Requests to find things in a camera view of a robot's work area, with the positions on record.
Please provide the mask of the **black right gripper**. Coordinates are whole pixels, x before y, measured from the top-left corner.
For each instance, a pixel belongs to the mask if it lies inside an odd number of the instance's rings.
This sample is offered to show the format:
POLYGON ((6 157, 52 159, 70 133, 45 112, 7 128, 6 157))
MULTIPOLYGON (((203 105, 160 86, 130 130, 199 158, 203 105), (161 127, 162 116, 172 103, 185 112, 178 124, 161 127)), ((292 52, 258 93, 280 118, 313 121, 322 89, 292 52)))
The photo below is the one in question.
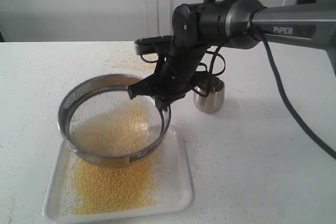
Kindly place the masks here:
POLYGON ((170 113, 168 101, 183 98, 186 93, 208 78, 206 70, 197 71, 208 45, 196 44, 181 47, 172 41, 165 55, 165 62, 157 77, 148 76, 128 86, 129 98, 144 95, 154 97, 155 107, 162 115, 170 113))

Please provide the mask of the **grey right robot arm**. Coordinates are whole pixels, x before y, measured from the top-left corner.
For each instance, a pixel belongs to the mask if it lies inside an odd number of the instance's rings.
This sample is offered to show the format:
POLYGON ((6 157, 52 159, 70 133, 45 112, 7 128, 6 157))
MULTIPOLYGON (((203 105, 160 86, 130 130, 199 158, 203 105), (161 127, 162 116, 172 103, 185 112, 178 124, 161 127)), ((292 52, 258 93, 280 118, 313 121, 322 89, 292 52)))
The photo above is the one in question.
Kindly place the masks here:
POLYGON ((158 56, 154 73, 128 87, 130 98, 147 95, 162 108, 183 98, 202 81, 211 82, 213 67, 198 71, 210 47, 251 49, 260 41, 335 49, 335 6, 301 4, 265 7, 258 0, 223 0, 182 4, 172 17, 173 33, 135 41, 140 56, 158 56))

